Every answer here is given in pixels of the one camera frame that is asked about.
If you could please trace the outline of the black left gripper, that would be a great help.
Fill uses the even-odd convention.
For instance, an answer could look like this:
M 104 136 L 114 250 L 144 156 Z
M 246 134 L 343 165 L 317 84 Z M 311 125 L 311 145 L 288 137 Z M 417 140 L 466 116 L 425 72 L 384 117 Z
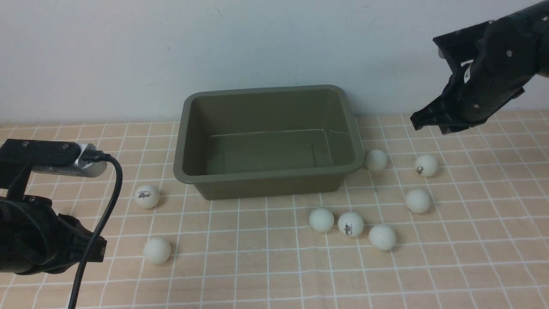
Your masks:
M 57 214 L 48 198 L 1 198 L 0 271 L 29 276 L 61 274 L 78 264 L 92 231 Z

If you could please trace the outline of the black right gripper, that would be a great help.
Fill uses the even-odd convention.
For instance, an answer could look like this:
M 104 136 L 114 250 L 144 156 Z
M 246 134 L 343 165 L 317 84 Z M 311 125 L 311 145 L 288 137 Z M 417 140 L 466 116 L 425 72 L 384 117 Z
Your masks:
M 537 32 L 520 19 L 491 23 L 474 61 L 451 73 L 443 92 L 412 114 L 414 129 L 437 126 L 443 134 L 484 124 L 505 104 L 524 92 L 537 74 Z

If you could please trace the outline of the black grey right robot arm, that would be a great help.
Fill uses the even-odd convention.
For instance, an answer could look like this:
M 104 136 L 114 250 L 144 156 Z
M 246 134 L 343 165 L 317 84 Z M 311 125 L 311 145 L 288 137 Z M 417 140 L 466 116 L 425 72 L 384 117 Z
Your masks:
M 440 96 L 413 113 L 415 130 L 458 133 L 486 123 L 524 93 L 534 77 L 548 76 L 549 4 L 525 9 L 433 38 L 451 69 Z

